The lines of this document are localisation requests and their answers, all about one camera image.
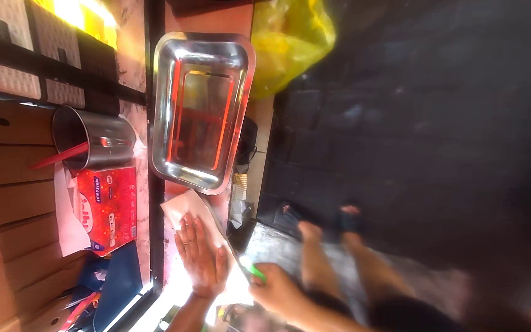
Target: white paper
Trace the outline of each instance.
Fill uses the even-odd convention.
[[[174,230],[180,230],[179,221],[183,215],[190,213],[193,217],[199,217],[200,220],[204,222],[206,230],[208,231],[207,236],[210,236],[210,240],[217,247],[221,245],[225,246],[227,251],[227,262],[231,272],[226,280],[225,291],[216,298],[213,306],[235,303],[252,305],[253,298],[248,291],[249,282],[237,264],[237,261],[232,256],[232,248],[226,243],[225,238],[218,230],[210,210],[200,196],[198,196],[195,191],[189,190],[188,192],[161,204],[161,208],[163,208],[163,212],[165,213],[166,228],[170,227]],[[176,283],[177,288],[182,290],[182,301],[185,301],[192,286],[185,270],[181,271],[183,265],[180,262],[176,261],[174,264],[171,264],[170,268],[172,270],[169,272],[169,281],[167,283],[170,286],[173,286],[174,283]]]
[[[63,257],[90,247],[89,236],[73,212],[62,162],[54,164],[54,203],[57,209],[58,243]]]

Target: leg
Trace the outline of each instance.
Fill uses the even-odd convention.
[[[360,213],[355,206],[344,206],[342,211],[348,214]],[[356,260],[360,281],[370,304],[396,295],[414,297],[413,291],[409,289],[401,276],[373,253],[358,233],[346,231],[342,235],[342,241]]]
[[[304,220],[298,228],[303,236],[302,282],[306,290],[317,290],[335,298],[344,299],[339,290],[335,271],[321,246],[323,231],[318,226]]]

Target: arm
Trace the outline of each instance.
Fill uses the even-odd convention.
[[[202,330],[204,317],[206,317],[212,301],[191,293],[186,303],[181,307],[175,317],[173,317],[167,331],[197,332]]]
[[[225,289],[228,277],[225,248],[208,243],[203,223],[185,215],[179,222],[175,245],[192,280],[192,293],[173,317],[170,332],[199,332],[212,302]]]
[[[289,324],[306,332],[373,331],[340,313],[315,304],[278,265],[262,263],[257,268],[266,276],[266,282],[252,278],[249,292],[264,308],[280,314]]]

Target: paper wrapper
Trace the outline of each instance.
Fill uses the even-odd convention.
[[[206,206],[200,196],[195,191],[189,190],[161,204],[161,208],[163,208],[163,212],[165,213],[165,237],[170,239],[166,250],[173,253],[166,257],[167,284],[175,284],[178,289],[185,290],[182,291],[181,295],[184,298],[183,301],[185,301],[185,298],[188,297],[189,292],[192,290],[192,285],[188,274],[183,268],[183,263],[179,254],[177,254],[175,243],[172,239],[175,231],[180,230],[179,221],[182,216],[189,213],[193,217],[198,217],[202,220],[208,232],[206,236],[209,237],[210,241],[216,247],[224,245],[226,248],[227,262],[231,272],[226,280],[225,291],[216,298],[213,306],[235,303],[253,304],[253,298],[248,292],[249,282],[233,257],[232,248],[230,248],[219,231],[209,207]]]

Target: stainless steel tray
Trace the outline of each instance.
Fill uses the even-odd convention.
[[[239,34],[168,33],[155,49],[151,167],[209,195],[228,184],[255,52]]]

